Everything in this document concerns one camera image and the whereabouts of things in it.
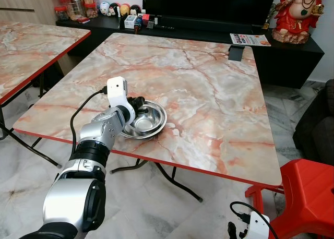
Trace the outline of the stainless steel bowl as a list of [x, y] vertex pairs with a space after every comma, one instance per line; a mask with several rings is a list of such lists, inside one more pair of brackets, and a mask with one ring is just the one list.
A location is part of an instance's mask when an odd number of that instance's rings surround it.
[[146, 99], [143, 104], [149, 109], [149, 112], [136, 117], [131, 124], [127, 124], [121, 134], [124, 137], [132, 139], [145, 139], [155, 136], [165, 126], [167, 113], [160, 104]]

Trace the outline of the large marble-pattern table red edge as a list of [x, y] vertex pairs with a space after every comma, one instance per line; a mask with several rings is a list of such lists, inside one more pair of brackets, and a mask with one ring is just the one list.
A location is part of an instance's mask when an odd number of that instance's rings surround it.
[[151, 139], [119, 137], [113, 152], [262, 185], [281, 184], [253, 51], [229, 59], [222, 43], [111, 34], [14, 123], [17, 132], [71, 143], [74, 127], [107, 110], [104, 95], [89, 96], [121, 76], [129, 96], [165, 108], [164, 129]]

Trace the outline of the small white box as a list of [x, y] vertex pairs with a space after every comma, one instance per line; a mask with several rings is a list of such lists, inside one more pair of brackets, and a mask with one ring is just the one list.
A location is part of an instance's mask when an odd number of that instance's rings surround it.
[[137, 19], [138, 16], [136, 15], [128, 15], [123, 21], [124, 29], [135, 29], [137, 25]]

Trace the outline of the red plastic stool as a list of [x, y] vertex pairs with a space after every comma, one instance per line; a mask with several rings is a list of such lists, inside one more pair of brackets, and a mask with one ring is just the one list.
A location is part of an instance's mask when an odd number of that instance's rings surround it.
[[270, 221], [279, 239], [301, 233], [334, 237], [334, 167], [306, 159], [281, 166], [282, 184], [270, 191], [284, 194], [285, 208]]

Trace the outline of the grey table edge clip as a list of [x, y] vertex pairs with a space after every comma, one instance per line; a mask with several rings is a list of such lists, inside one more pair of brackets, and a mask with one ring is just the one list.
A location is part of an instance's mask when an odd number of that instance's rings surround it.
[[243, 60], [245, 46], [231, 45], [228, 50], [228, 60], [234, 62], [241, 62]]

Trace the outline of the small jar red lid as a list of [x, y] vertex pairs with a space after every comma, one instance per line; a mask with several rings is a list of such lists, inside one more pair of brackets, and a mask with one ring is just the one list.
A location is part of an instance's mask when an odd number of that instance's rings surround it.
[[70, 19], [67, 13], [67, 7], [57, 6], [57, 7], [54, 7], [54, 10], [55, 10], [57, 20], [69, 20]]

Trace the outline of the black flat television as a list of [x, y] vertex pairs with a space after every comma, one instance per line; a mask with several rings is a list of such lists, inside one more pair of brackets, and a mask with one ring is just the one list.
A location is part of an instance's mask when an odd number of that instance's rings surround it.
[[243, 25], [265, 23], [273, 0], [143, 0], [147, 13]]

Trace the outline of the tall clear plastic jar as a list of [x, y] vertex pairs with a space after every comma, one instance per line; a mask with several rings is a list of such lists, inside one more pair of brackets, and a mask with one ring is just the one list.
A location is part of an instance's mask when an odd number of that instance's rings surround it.
[[61, 0], [61, 2], [67, 7], [67, 14], [71, 20], [77, 20], [86, 16], [82, 0]]

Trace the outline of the printed paper flyer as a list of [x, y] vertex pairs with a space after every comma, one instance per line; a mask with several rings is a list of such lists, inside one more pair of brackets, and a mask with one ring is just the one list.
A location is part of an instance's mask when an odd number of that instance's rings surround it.
[[246, 46], [270, 46], [270, 42], [265, 35], [248, 35], [231, 33], [231, 41], [234, 45]]

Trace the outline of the dark fabric sofa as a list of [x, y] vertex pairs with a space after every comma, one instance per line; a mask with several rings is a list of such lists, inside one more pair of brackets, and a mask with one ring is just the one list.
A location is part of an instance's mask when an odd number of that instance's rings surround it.
[[334, 164], [334, 80], [325, 87], [302, 115], [293, 134], [296, 148], [305, 159]]

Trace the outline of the small gold ornament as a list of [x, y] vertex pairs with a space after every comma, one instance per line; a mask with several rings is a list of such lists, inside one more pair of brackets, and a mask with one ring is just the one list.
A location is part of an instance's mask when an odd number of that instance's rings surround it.
[[262, 26], [262, 29], [264, 29], [264, 30], [269, 29], [270, 20], [272, 19], [272, 15], [274, 13], [274, 9], [275, 9], [275, 4], [272, 4], [271, 7], [270, 7], [270, 9], [269, 9], [269, 13], [268, 13], [268, 15], [266, 17], [265, 23]]

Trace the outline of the light wood cabinet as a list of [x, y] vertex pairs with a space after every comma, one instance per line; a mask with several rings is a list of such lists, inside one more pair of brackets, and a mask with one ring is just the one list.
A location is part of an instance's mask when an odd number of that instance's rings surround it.
[[52, 0], [0, 0], [0, 21], [54, 25]]

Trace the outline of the red laughing Buddha statue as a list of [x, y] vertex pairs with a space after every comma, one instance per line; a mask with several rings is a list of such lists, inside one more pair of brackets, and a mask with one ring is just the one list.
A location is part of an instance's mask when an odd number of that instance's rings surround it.
[[281, 0], [275, 7], [276, 27], [272, 38], [281, 43], [301, 45], [307, 42], [309, 29], [315, 28], [324, 14], [323, 0]]

